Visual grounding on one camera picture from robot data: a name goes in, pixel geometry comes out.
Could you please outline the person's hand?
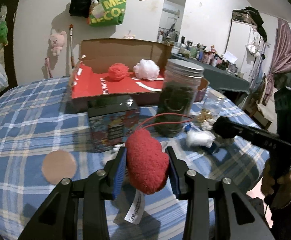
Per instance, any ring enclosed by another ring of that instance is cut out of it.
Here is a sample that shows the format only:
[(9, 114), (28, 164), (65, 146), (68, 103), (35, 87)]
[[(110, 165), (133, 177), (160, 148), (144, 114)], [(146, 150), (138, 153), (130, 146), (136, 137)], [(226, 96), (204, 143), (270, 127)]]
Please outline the person's hand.
[(264, 201), (271, 209), (282, 209), (291, 203), (291, 171), (280, 178), (274, 177), (271, 159), (263, 169), (261, 192)]

